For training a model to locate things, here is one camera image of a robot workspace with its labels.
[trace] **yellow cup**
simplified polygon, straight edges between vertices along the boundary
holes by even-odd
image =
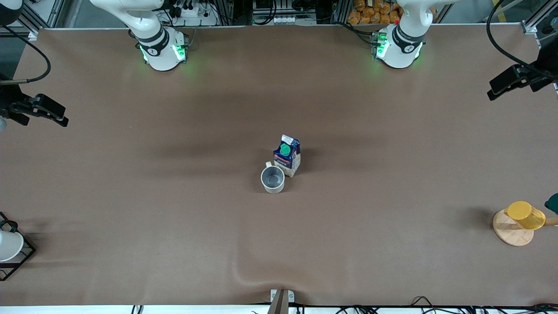
[[[546,216],[543,212],[524,201],[512,203],[504,213],[525,230],[542,228],[546,221]]]

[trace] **green bottle cap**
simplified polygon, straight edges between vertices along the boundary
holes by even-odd
[[[554,194],[548,201],[546,201],[545,207],[555,213],[558,213],[558,193]]]
[[[281,150],[281,155],[288,156],[291,153],[291,147],[285,143],[281,144],[279,149]]]

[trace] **table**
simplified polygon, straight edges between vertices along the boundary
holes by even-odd
[[[535,59],[519,25],[494,34]],[[484,26],[433,26],[405,70],[341,27],[197,36],[162,73],[123,30],[41,31],[52,72],[22,88],[70,124],[0,136],[2,211],[37,247],[2,305],[257,303],[277,287],[314,305],[557,301],[558,230],[514,248],[490,228],[557,192],[556,93],[489,102],[512,62]],[[43,62],[26,49],[16,76]],[[281,134],[302,164],[270,195],[259,174]]]

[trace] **green led light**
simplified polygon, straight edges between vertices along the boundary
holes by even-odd
[[[145,50],[143,49],[143,47],[142,47],[142,46],[139,46],[139,49],[141,50],[141,53],[143,54],[143,59],[145,60],[145,62],[149,62],[149,61],[147,60],[147,55],[145,54]]]
[[[389,48],[389,41],[386,39],[379,47],[378,47],[378,53],[376,54],[376,56],[378,58],[383,58],[386,55],[386,51]]]
[[[184,48],[182,48],[181,46],[173,45],[173,46],[172,46],[172,49],[174,50],[174,52],[175,52],[175,54],[176,54],[176,57],[177,57],[179,60],[184,59]]]

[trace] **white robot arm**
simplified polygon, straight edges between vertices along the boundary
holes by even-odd
[[[14,23],[23,11],[23,0],[0,0],[0,25]]]
[[[386,33],[384,43],[376,47],[376,57],[392,68],[402,69],[419,56],[422,39],[432,25],[431,6],[451,4],[458,0],[398,0],[405,14],[398,25],[380,30]]]
[[[143,57],[159,71],[167,71],[186,62],[187,43],[182,32],[163,27],[152,10],[164,0],[90,0],[126,24],[140,43]]]

